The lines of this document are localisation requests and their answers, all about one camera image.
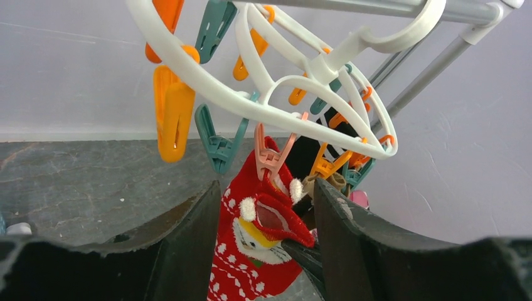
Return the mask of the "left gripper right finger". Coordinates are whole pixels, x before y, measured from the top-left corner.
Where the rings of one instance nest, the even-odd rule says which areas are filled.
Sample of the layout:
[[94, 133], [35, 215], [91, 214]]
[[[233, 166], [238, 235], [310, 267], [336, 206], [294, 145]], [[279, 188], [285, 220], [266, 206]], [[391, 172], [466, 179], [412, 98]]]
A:
[[530, 300], [531, 239], [463, 245], [401, 228], [314, 185], [328, 300]]

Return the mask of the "pink camouflage bag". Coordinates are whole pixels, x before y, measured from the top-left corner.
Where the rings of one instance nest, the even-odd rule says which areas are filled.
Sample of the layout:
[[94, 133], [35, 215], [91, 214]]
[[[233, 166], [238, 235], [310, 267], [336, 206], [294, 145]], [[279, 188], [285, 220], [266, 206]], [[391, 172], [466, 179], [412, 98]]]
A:
[[357, 204], [358, 206], [361, 206], [364, 209], [369, 209], [370, 207], [368, 195], [366, 192], [362, 190], [352, 191], [351, 194], [349, 195], [349, 199], [354, 204]]

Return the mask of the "black white-striped sock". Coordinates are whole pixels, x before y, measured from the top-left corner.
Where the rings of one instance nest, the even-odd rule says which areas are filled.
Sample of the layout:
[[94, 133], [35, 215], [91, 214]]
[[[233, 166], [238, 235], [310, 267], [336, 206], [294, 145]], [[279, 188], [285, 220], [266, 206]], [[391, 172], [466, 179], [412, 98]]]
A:
[[[336, 114], [337, 111], [330, 107], [326, 112], [323, 112], [318, 116], [316, 123], [328, 125], [329, 121]], [[346, 122], [341, 122], [334, 128], [334, 130], [351, 137], [359, 137], [353, 127]], [[305, 136], [300, 136], [295, 140], [292, 149], [285, 160], [285, 164], [294, 178], [303, 180], [311, 173], [312, 166], [321, 148], [321, 144], [322, 142]], [[329, 144], [322, 156], [328, 161], [334, 162], [345, 152], [346, 149]]]

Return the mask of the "white clip hanger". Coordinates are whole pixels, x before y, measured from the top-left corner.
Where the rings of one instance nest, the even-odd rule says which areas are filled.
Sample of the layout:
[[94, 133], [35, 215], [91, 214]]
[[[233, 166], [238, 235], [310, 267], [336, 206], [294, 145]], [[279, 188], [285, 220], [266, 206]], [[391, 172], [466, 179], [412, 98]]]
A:
[[[380, 53], [396, 53], [417, 44], [438, 23], [445, 9], [445, 1], [427, 1], [408, 26], [389, 36], [377, 37], [372, 34], [369, 27], [364, 26], [350, 33], [329, 53], [323, 51], [326, 45], [323, 40], [283, 10], [275, 8], [275, 22], [315, 48], [317, 56], [309, 58], [300, 52], [274, 28], [273, 24], [258, 28], [269, 46], [303, 70], [304, 74], [287, 75], [278, 80], [272, 78], [273, 82], [270, 83], [253, 81], [260, 93], [257, 102], [249, 101], [195, 62], [185, 52], [183, 42], [166, 28], [151, 1], [127, 1], [127, 7], [137, 27], [162, 62], [183, 82], [215, 105], [246, 119], [253, 119], [383, 160], [394, 156], [398, 150], [398, 139], [391, 117], [378, 94], [373, 93], [370, 97], [371, 107], [381, 120], [387, 135], [386, 142], [381, 142], [371, 130], [368, 113], [358, 91], [359, 86], [367, 87], [369, 81], [356, 68], [347, 71], [346, 65], [350, 65], [356, 56], [368, 48]], [[324, 125], [300, 120], [292, 113], [271, 106], [270, 97], [275, 89], [281, 86], [300, 88], [323, 99], [350, 123], [359, 137], [351, 137]]]

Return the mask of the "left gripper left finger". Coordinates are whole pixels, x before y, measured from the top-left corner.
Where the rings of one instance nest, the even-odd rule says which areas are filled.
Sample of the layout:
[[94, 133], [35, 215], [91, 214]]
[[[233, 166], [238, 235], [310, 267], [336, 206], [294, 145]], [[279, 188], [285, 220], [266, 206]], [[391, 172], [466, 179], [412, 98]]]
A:
[[220, 203], [220, 184], [213, 181], [104, 243], [2, 236], [1, 299], [205, 300]]

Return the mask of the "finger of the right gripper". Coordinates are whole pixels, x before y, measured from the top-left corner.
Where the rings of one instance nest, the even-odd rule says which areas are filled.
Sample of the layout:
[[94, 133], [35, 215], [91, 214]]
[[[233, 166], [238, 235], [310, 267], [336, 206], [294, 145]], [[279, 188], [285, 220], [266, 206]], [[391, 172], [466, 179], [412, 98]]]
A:
[[306, 247], [293, 240], [283, 240], [281, 246], [306, 273], [318, 296], [326, 297], [319, 243], [315, 243], [313, 247]]

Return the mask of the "pink clothespin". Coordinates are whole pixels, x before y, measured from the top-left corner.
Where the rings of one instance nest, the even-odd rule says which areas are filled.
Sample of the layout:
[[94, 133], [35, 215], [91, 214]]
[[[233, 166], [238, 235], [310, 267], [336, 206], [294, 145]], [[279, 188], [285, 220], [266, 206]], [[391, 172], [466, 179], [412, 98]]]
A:
[[282, 150], [275, 150], [266, 146], [263, 123], [259, 122], [255, 126], [254, 153], [256, 172], [259, 181], [263, 181], [265, 178], [268, 180], [275, 179], [277, 176], [279, 179], [282, 179], [280, 176], [280, 170], [298, 136], [301, 136], [301, 134], [296, 132], [291, 133]]

